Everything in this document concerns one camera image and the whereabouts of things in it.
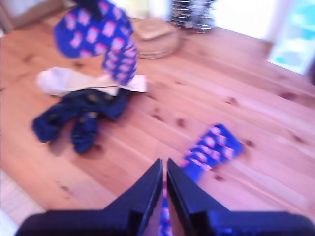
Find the metal rack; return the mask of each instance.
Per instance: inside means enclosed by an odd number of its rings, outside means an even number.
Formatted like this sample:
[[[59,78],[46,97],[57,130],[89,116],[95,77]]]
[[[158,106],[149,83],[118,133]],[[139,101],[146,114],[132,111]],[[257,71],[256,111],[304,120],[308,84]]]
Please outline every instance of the metal rack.
[[[213,3],[216,0],[173,0],[171,22],[179,28],[195,28],[198,33],[214,24]]]

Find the blue patterned sock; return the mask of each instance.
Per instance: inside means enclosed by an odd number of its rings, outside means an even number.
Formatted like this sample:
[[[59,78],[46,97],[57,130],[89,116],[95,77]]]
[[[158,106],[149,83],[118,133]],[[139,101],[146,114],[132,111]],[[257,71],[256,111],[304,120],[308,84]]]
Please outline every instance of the blue patterned sock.
[[[198,142],[185,154],[182,170],[198,182],[203,173],[221,165],[243,152],[241,143],[222,124],[211,126]],[[163,189],[163,204],[159,236],[171,236],[172,227],[167,203],[166,188]]]

